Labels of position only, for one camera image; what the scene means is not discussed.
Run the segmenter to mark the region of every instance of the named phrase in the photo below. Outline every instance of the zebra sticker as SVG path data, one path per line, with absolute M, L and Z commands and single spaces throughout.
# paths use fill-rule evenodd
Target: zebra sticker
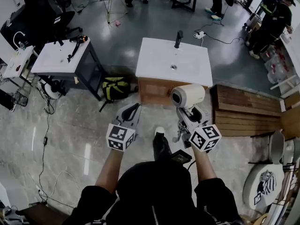
M 276 188 L 276 179 L 274 173 L 268 170 L 263 172 L 259 178 L 259 184 L 257 186 L 257 195 L 254 198 L 254 205 L 261 201 L 261 197 L 269 195 Z

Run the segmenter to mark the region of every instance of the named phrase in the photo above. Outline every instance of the black sleeve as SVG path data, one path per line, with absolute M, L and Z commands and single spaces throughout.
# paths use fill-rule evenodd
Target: black sleeve
M 113 205 L 117 196 L 99 186 L 87 186 L 81 194 L 77 208 L 64 221 L 63 225 L 84 225 L 99 220 Z
M 291 26 L 292 24 L 292 12 L 290 11 L 289 8 L 288 9 L 288 12 L 286 13 L 286 16 L 285 16 L 285 24 L 287 26 Z
M 199 182 L 195 193 L 197 209 L 202 211 L 206 206 L 207 211 L 219 222 L 239 224 L 241 218 L 233 194 L 220 178 Z

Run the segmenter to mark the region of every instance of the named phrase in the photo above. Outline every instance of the human arm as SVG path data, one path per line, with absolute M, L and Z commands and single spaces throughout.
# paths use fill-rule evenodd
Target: human arm
M 63 225 L 84 225 L 103 217 L 117 198 L 114 192 L 118 184 L 122 158 L 123 152 L 110 151 L 95 186 L 84 188 L 77 208 L 74 208 Z
M 224 182 L 217 178 L 206 152 L 200 152 L 192 146 L 197 166 L 199 184 L 195 189 L 197 194 L 197 209 L 207 211 L 219 222 L 243 224 L 235 204 L 232 192 Z
M 101 173 L 98 176 L 95 186 L 105 188 L 111 194 L 115 192 L 123 154 L 122 151 L 115 149 L 111 150 L 103 165 Z
M 293 33 L 293 27 L 292 27 L 292 13 L 289 9 L 289 12 L 287 13 L 286 17 L 285 17 L 285 27 L 287 29 L 287 32 L 289 34 Z
M 192 146 L 192 149 L 197 166 L 198 181 L 217 178 L 207 153 L 200 152 L 195 146 Z
M 294 31 L 294 28 L 292 27 L 292 26 L 285 26 L 286 27 L 286 29 L 287 29 L 287 32 L 289 33 L 289 34 L 292 34 L 293 33 L 293 31 Z

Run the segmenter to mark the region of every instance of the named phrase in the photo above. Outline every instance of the sink basin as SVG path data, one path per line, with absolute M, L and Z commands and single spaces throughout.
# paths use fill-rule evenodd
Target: sink basin
M 157 78 L 212 86 L 207 48 L 144 37 L 137 63 L 137 77 Z

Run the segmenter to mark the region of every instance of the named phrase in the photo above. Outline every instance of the wooden bench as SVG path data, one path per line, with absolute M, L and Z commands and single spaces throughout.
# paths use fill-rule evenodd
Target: wooden bench
M 222 136 L 254 136 L 280 129 L 279 100 L 221 85 L 210 92 L 213 123 Z

